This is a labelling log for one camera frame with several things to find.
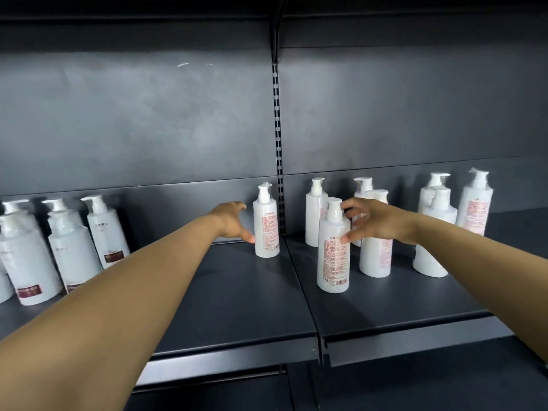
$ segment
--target shelf front lip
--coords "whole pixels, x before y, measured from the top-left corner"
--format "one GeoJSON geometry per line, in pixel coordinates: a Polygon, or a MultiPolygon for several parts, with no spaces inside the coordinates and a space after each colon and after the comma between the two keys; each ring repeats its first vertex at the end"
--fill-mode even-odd
{"type": "Polygon", "coordinates": [[[149,361],[136,386],[319,360],[316,337],[269,342],[149,361]]]}
{"type": "Polygon", "coordinates": [[[503,322],[490,316],[328,342],[326,345],[331,366],[341,366],[512,335],[503,322]]]}

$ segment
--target white bottle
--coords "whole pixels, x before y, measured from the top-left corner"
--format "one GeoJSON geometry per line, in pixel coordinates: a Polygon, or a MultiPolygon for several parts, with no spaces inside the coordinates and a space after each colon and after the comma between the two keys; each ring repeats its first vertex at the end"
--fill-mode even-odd
{"type": "MultiPolygon", "coordinates": [[[[434,199],[430,206],[424,208],[423,214],[455,224],[456,208],[449,204],[451,190],[444,186],[433,186],[432,190],[435,193],[434,199]]],[[[414,269],[429,277],[447,276],[447,270],[426,249],[420,245],[417,245],[415,249],[414,269]]]]}
{"type": "Polygon", "coordinates": [[[483,172],[472,168],[470,173],[475,173],[475,178],[470,186],[464,186],[459,204],[459,214],[456,217],[456,224],[470,232],[483,235],[493,189],[487,184],[489,172],[483,172]]]}
{"type": "MultiPolygon", "coordinates": [[[[358,183],[358,187],[356,188],[356,193],[354,193],[354,197],[367,199],[367,192],[373,190],[373,178],[355,178],[354,181],[358,183]]],[[[354,221],[356,221],[362,216],[365,216],[365,214],[362,213],[360,215],[353,216],[352,224],[354,224],[354,221]]],[[[362,246],[361,239],[358,239],[358,241],[352,241],[352,243],[357,247],[362,246]]]]}
{"type": "Polygon", "coordinates": [[[4,264],[0,261],[0,303],[9,300],[15,294],[13,286],[8,277],[8,272],[4,268],[4,264]]]}
{"type": "Polygon", "coordinates": [[[259,197],[253,202],[255,254],[261,258],[279,254],[277,203],[270,196],[270,186],[270,183],[260,185],[259,197]]]}
{"type": "MultiPolygon", "coordinates": [[[[371,190],[369,199],[388,203],[387,190],[371,190]]],[[[392,240],[363,238],[360,249],[360,271],[374,278],[387,277],[392,265],[392,240]]]]}
{"type": "Polygon", "coordinates": [[[86,196],[82,200],[92,202],[92,209],[88,214],[89,228],[101,265],[106,269],[129,255],[124,231],[116,211],[106,206],[100,194],[86,196]]]}
{"type": "Polygon", "coordinates": [[[323,217],[327,193],[322,189],[323,178],[312,179],[312,188],[306,193],[305,242],[311,247],[318,246],[319,220],[323,217]]]}
{"type": "Polygon", "coordinates": [[[40,227],[38,226],[38,222],[36,221],[36,218],[34,215],[30,214],[27,210],[22,209],[19,207],[20,203],[27,203],[29,202],[28,199],[19,199],[19,200],[10,200],[9,202],[2,202],[4,205],[4,214],[9,215],[11,213],[20,215],[24,218],[24,221],[26,222],[27,227],[36,229],[40,235],[42,235],[42,231],[40,230],[40,227]]]}
{"type": "Polygon", "coordinates": [[[328,293],[342,293],[350,285],[350,243],[341,236],[350,230],[350,220],[341,209],[341,199],[328,197],[327,214],[319,221],[318,287],[328,293]]]}
{"type": "Polygon", "coordinates": [[[17,213],[0,216],[0,257],[24,306],[42,303],[63,286],[41,234],[17,213]]]}
{"type": "Polygon", "coordinates": [[[430,181],[428,184],[420,190],[419,196],[419,209],[417,213],[422,213],[425,207],[432,204],[434,199],[433,186],[444,186],[445,180],[450,176],[449,173],[430,173],[430,181]]]}
{"type": "Polygon", "coordinates": [[[89,230],[80,214],[65,207],[62,199],[44,200],[53,205],[49,213],[49,243],[67,293],[102,271],[89,230]]]}

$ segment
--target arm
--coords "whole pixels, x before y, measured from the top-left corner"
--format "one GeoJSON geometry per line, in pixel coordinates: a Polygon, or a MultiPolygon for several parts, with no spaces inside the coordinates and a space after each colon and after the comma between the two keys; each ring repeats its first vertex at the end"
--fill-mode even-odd
{"type": "Polygon", "coordinates": [[[342,207],[353,207],[347,217],[368,215],[341,241],[374,237],[421,245],[548,362],[548,260],[378,200],[353,198],[342,207]]]}
{"type": "Polygon", "coordinates": [[[2,410],[121,410],[218,236],[254,242],[242,202],[133,253],[0,342],[2,410]]]}

